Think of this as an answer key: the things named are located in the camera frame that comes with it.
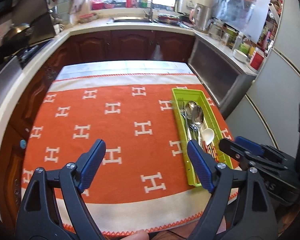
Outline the steel fork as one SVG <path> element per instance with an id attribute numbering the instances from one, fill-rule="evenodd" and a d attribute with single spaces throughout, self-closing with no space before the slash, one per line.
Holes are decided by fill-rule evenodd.
<path id="1" fill-rule="evenodd" d="M 188 122 L 187 122 L 187 115 L 186 115 L 186 111 L 185 111 L 185 103 L 184 103 L 182 98 L 179 98 L 177 100 L 177 102 L 178 102 L 178 108 L 179 108 L 180 114 L 184 118 L 187 141 L 190 141 L 190 140 L 192 140 L 192 134 L 191 134 Z"/>

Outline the red white canister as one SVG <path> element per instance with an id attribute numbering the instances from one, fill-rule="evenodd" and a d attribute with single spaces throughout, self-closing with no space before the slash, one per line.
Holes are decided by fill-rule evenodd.
<path id="1" fill-rule="evenodd" d="M 249 66 L 253 69 L 253 70 L 259 70 L 262 62 L 264 60 L 264 52 L 258 48 L 256 48 L 254 50 L 253 55 L 251 56 L 250 62 L 249 62 Z"/>

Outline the steel electric kettle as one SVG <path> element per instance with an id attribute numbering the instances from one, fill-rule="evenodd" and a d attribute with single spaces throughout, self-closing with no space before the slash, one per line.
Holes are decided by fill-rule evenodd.
<path id="1" fill-rule="evenodd" d="M 195 29 L 207 32 L 211 12 L 210 7 L 197 3 L 194 9 L 190 11 L 189 20 L 195 26 Z"/>

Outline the orange blanket with white H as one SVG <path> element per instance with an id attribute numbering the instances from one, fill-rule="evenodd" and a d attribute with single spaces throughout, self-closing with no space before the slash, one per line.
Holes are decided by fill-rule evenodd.
<path id="1" fill-rule="evenodd" d="M 193 74 L 101 74 L 54 81 L 30 133 L 22 189 L 35 168 L 62 168 L 102 139 L 106 155 L 82 197 L 106 236 L 198 220 L 210 194 L 187 182 L 173 88 L 203 86 Z"/>

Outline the white ceramic soup spoon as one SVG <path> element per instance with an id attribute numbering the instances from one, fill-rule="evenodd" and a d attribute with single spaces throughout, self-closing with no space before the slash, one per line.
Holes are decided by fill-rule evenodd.
<path id="1" fill-rule="evenodd" d="M 206 128 L 201 131 L 202 142 L 205 142 L 206 146 L 210 145 L 215 137 L 213 129 Z"/>

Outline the steel dishwasher front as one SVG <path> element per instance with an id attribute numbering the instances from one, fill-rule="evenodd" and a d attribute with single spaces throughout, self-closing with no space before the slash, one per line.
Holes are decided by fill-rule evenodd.
<path id="1" fill-rule="evenodd" d="M 256 78 L 232 51 L 205 35 L 196 34 L 188 66 L 212 97 L 223 118 L 236 108 Z"/>

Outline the white bowl on counter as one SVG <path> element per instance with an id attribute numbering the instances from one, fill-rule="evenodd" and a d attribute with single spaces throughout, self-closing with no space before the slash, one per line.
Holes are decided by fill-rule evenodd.
<path id="1" fill-rule="evenodd" d="M 240 62 L 246 62 L 248 59 L 247 55 L 238 49 L 233 50 L 233 57 Z"/>

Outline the light chopstick red striped end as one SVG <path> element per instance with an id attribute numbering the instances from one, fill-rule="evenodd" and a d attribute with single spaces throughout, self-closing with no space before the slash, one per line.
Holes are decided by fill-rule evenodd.
<path id="1" fill-rule="evenodd" d="M 205 140 L 203 140 L 202 143 L 203 143 L 204 151 L 206 153 L 208 153 L 209 155 L 211 155 L 211 157 L 213 157 L 213 159 L 216 162 L 219 162 L 217 151 L 216 151 L 216 148 L 215 148 L 215 145 L 214 145 L 213 141 L 211 143 L 207 144 L 207 142 Z"/>

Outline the kitchen faucet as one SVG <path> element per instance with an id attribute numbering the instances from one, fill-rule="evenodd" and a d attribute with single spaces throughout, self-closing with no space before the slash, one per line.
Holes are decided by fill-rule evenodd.
<path id="1" fill-rule="evenodd" d="M 153 0 L 141 0 L 141 5 L 144 7 L 145 17 L 149 22 L 153 21 Z"/>

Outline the black wok on stove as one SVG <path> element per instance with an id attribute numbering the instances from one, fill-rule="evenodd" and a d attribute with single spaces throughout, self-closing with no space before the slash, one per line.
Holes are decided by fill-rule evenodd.
<path id="1" fill-rule="evenodd" d="M 28 44 L 33 34 L 34 27 L 28 23 L 21 23 L 14 25 L 2 38 L 2 45 L 17 46 L 21 44 Z"/>

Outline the large steel spoon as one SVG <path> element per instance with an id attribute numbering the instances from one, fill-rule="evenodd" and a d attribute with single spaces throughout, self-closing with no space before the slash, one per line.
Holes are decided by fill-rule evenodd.
<path id="1" fill-rule="evenodd" d="M 185 104 L 186 129 L 188 140 L 197 140 L 198 129 L 192 122 L 192 111 L 197 104 L 194 101 L 189 101 Z"/>

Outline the steel sink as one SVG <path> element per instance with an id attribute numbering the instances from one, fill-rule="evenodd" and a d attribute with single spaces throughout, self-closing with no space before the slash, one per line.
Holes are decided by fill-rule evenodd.
<path id="1" fill-rule="evenodd" d="M 112 18 L 113 23 L 121 22 L 138 22 L 138 23 L 151 23 L 151 19 L 146 17 L 114 17 Z"/>

